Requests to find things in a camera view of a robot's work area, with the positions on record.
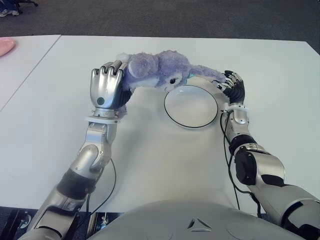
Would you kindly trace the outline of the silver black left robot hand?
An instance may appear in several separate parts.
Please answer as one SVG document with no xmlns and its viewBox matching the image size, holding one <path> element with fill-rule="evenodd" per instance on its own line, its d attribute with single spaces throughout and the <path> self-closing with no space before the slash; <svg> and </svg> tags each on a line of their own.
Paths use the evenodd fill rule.
<svg viewBox="0 0 320 240">
<path fill-rule="evenodd" d="M 91 71 L 90 99 L 94 107 L 116 110 L 131 98 L 132 92 L 123 87 L 127 64 L 116 60 Z"/>
</svg>

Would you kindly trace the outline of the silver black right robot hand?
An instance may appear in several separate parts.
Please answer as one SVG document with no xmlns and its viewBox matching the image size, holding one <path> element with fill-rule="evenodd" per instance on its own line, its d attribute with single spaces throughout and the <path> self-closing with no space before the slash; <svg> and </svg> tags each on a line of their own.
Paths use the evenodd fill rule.
<svg viewBox="0 0 320 240">
<path fill-rule="evenodd" d="M 229 104 L 244 104 L 245 85 L 243 79 L 234 71 L 224 71 L 225 82 L 213 80 L 212 83 L 229 99 Z"/>
</svg>

